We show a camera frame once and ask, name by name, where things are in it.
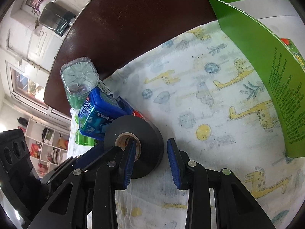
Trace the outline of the black electrical tape roll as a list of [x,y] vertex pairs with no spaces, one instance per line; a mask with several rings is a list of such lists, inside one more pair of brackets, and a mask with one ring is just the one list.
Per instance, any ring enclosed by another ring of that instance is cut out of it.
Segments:
[[163,158],[162,135],[150,121],[125,115],[109,125],[104,136],[104,149],[108,150],[116,146],[124,150],[129,139],[136,141],[136,156],[131,178],[143,178],[156,169]]

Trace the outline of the blue gum box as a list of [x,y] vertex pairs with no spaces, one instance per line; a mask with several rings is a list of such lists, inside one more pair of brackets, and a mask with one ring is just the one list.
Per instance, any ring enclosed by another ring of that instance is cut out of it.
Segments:
[[131,114],[132,111],[124,110],[115,98],[96,87],[85,99],[79,111],[80,133],[103,141],[109,125],[114,120]]

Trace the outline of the clear green-label bottle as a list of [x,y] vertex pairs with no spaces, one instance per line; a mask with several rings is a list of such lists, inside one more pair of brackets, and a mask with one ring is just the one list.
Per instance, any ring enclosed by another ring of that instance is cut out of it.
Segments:
[[67,100],[79,110],[88,94],[97,86],[99,74],[91,59],[81,57],[64,64],[60,69]]

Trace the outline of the white storage shelf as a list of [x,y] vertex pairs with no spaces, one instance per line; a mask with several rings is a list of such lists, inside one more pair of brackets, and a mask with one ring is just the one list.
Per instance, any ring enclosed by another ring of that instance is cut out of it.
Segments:
[[30,160],[39,178],[43,178],[67,159],[69,131],[65,129],[30,118],[25,139]]

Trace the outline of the green small bottle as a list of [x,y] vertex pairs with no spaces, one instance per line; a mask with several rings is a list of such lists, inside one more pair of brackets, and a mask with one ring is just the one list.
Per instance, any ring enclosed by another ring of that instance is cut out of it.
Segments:
[[76,122],[75,143],[77,145],[88,146],[88,147],[96,146],[99,143],[97,139],[90,138],[88,136],[81,134],[80,129],[79,129],[78,114],[75,114],[75,122]]

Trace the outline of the patterned giraffe cloth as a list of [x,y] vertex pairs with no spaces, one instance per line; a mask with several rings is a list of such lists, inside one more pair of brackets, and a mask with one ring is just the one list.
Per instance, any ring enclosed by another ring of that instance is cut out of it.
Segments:
[[270,95],[218,22],[163,43],[104,83],[190,159],[232,170],[276,228],[296,216],[304,201],[304,159],[286,156]]

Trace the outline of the purple potted plant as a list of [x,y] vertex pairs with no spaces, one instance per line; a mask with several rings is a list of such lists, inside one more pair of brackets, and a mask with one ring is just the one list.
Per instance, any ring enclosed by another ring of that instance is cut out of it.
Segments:
[[35,5],[33,6],[31,12],[36,16],[35,20],[35,30],[38,28],[39,24],[39,16],[42,13],[44,7],[47,3],[53,2],[55,0],[36,0]]

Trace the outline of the green and white cardboard box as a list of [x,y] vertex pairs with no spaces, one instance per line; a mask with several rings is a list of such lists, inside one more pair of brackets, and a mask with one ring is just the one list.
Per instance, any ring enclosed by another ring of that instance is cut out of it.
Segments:
[[286,154],[304,157],[304,67],[287,45],[257,19],[232,5],[209,0],[221,30],[250,61],[272,99]]

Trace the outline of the dark wall-mounted dispenser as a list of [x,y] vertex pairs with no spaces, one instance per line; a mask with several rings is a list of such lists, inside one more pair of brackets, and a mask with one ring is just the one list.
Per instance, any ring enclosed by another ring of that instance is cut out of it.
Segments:
[[75,18],[76,15],[71,11],[57,3],[49,2],[42,10],[38,21],[57,35],[62,36]]

